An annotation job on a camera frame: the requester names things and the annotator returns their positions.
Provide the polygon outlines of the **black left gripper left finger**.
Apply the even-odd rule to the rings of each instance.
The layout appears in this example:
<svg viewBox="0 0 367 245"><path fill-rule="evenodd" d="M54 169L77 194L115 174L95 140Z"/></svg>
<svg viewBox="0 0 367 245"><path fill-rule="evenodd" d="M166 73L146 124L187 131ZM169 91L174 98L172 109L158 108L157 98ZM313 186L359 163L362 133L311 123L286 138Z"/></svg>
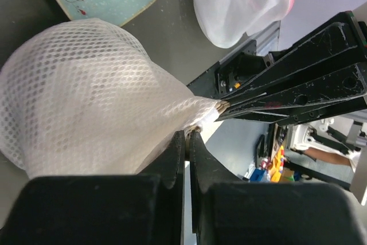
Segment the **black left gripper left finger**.
<svg viewBox="0 0 367 245"><path fill-rule="evenodd" d="M176 131L165 150L140 174L156 174L160 176L163 185L171 189L177 180L179 170L182 169L185 152L185 134Z"/></svg>

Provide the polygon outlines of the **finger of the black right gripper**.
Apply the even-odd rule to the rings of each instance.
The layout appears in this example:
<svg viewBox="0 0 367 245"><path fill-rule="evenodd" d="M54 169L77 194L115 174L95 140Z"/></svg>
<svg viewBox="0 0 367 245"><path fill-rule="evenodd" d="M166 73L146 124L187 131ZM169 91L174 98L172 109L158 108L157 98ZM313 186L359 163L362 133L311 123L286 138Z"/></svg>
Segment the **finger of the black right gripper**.
<svg viewBox="0 0 367 245"><path fill-rule="evenodd" d="M232 105L219 120L247 119L279 122L281 125L304 123L359 111L366 107L366 63L357 63L315 80L270 95Z"/></svg>
<svg viewBox="0 0 367 245"><path fill-rule="evenodd" d="M360 25L352 11L340 12L289 49L225 99L243 102L270 96L360 62Z"/></svg>

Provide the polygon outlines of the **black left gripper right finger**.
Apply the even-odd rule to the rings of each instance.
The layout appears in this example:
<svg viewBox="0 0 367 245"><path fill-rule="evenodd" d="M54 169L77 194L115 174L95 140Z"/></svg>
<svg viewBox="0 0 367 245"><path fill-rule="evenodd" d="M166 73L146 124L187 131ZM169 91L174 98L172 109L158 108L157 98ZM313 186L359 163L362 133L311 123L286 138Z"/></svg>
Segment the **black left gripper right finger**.
<svg viewBox="0 0 367 245"><path fill-rule="evenodd" d="M190 133L189 160L193 183L200 193L206 193L213 184L241 181L210 153L197 131Z"/></svg>

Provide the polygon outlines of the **white mesh bra laundry bag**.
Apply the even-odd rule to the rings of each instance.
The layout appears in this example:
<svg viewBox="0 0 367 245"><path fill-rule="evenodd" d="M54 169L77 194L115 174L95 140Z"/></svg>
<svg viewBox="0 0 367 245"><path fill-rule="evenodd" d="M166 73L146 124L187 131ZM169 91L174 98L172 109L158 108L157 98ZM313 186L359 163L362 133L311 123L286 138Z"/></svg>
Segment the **white mesh bra laundry bag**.
<svg viewBox="0 0 367 245"><path fill-rule="evenodd" d="M1 69L1 152L29 178L135 174L174 133L229 104L196 96L126 30L93 18L53 26Z"/></svg>

